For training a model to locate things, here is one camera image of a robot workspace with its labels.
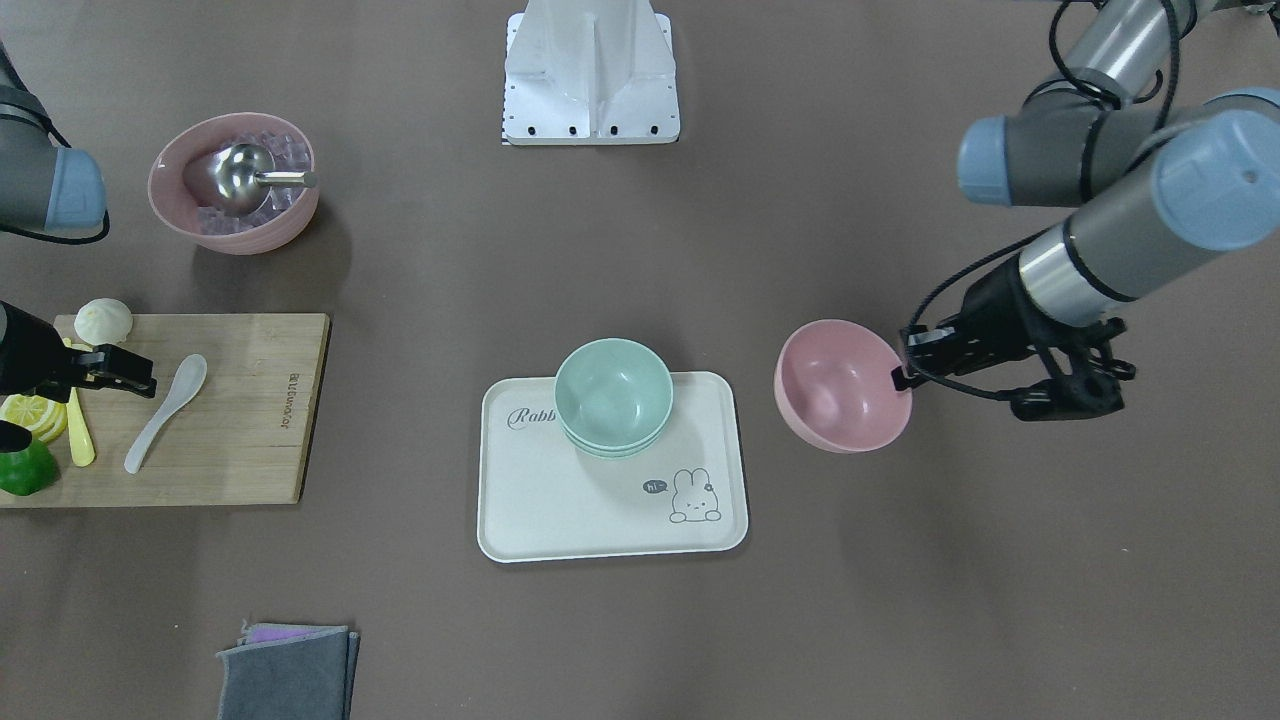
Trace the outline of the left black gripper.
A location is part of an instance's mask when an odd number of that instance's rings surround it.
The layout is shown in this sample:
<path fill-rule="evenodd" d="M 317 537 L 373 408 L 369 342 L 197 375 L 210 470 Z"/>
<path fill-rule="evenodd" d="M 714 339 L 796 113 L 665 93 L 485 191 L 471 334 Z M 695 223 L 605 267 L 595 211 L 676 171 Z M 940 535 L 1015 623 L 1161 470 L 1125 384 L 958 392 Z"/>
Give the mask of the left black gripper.
<path fill-rule="evenodd" d="M 1004 363 L 1037 356 L 1048 373 L 1042 383 L 1057 384 L 1061 366 L 1050 346 L 1061 324 L 1037 304 L 1027 288 L 1019 256 L 974 283 L 960 311 L 937 328 L 906 325 L 900 332 L 902 361 L 891 372 L 893 389 L 906 392 L 946 377 L 966 375 Z"/>

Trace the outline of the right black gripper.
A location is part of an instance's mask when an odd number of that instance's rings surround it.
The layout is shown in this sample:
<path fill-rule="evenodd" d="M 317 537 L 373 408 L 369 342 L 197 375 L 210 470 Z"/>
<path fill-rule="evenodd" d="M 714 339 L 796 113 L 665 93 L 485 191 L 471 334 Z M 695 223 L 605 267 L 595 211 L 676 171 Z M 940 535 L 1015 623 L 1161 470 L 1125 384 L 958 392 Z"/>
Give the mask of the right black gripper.
<path fill-rule="evenodd" d="M 68 396 L 70 389 L 120 389 L 154 398 L 154 361 L 115 345 L 79 352 L 68 348 L 56 329 L 10 304 L 3 304 L 1 393 Z M 33 437 L 22 425 L 0 420 L 0 452 L 20 452 Z"/>

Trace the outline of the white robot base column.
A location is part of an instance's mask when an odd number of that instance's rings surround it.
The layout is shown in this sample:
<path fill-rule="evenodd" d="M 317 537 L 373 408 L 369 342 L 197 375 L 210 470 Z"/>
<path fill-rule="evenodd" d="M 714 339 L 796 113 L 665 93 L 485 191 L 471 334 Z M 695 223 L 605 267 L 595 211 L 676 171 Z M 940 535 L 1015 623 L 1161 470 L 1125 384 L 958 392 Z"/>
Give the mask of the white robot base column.
<path fill-rule="evenodd" d="M 509 146 L 678 141 L 672 24 L 649 1 L 530 1 L 506 24 Z"/>

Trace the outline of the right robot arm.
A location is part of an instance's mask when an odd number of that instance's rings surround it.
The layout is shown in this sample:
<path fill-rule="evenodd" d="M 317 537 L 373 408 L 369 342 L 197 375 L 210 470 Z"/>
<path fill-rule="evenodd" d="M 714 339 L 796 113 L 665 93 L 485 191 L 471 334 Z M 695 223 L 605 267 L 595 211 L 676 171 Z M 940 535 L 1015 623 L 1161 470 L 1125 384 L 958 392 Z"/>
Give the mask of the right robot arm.
<path fill-rule="evenodd" d="M 8 51 L 1 69 L 3 232 L 64 246 L 99 242 L 111 229 L 99 164 L 58 131 Z M 50 323 L 12 304 L 3 304 L 1 340 L 3 395 L 58 402 L 74 388 L 155 396 L 151 360 L 115 345 L 69 348 Z"/>

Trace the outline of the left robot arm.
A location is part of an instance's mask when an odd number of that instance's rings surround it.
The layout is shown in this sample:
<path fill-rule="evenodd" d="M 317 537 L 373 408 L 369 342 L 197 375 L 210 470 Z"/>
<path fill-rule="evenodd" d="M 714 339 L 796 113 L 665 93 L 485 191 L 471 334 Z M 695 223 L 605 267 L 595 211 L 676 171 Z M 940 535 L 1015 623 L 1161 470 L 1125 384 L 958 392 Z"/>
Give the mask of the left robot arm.
<path fill-rule="evenodd" d="M 896 389 L 936 383 L 1023 419 L 1117 410 L 1137 373 L 1111 347 L 1117 310 L 1277 231 L 1277 91 L 1172 110 L 1180 42 L 1226 3 L 1096 8 L 1020 110 L 977 120 L 957 151 L 970 201 L 1068 218 L 988 255 L 955 315 L 913 315 Z"/>

